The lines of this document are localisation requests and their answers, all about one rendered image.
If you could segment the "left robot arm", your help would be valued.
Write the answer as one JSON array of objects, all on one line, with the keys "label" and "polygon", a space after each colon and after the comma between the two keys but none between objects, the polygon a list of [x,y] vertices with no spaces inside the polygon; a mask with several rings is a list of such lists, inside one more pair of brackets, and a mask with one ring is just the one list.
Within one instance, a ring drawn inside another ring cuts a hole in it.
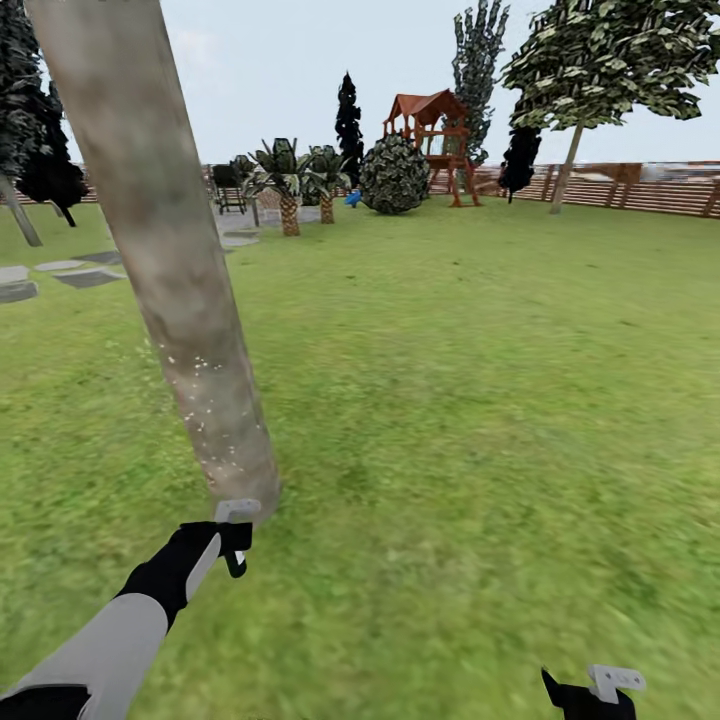
[{"label": "left robot arm", "polygon": [[58,651],[25,673],[3,697],[0,720],[124,720],[177,611],[220,555],[252,544],[256,499],[221,499],[214,522],[183,523],[123,591]]}]

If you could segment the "pesticide atomizer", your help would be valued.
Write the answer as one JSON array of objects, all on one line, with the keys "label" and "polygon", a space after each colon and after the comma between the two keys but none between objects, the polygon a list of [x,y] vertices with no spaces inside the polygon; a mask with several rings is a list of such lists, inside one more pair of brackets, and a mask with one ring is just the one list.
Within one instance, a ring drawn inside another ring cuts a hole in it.
[{"label": "pesticide atomizer", "polygon": [[225,555],[227,560],[227,567],[232,577],[241,577],[245,575],[247,571],[247,561],[245,560],[245,554],[243,551],[231,551]]}]

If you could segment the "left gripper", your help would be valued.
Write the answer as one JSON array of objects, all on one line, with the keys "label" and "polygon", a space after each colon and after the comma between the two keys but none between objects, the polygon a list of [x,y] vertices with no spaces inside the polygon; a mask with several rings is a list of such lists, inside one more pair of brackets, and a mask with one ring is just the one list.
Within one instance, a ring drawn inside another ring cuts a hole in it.
[{"label": "left gripper", "polygon": [[228,536],[226,536],[226,550],[219,551],[219,556],[231,553],[231,551],[244,552],[245,549],[251,548],[253,524],[233,523],[233,517],[231,516],[229,516],[228,520],[230,520],[230,522],[224,522],[224,520],[220,520],[219,522],[219,520],[215,520],[215,518],[213,520],[216,526],[222,526],[222,528],[228,532]]}]

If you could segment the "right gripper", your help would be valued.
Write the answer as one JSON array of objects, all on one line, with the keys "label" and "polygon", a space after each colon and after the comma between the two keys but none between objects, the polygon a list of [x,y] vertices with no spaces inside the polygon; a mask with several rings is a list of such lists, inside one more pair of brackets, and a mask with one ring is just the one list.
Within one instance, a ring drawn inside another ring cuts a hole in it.
[{"label": "right gripper", "polygon": [[555,707],[563,707],[565,720],[636,720],[633,701],[617,691],[619,702],[601,702],[587,687],[559,684],[546,669],[541,675]]}]

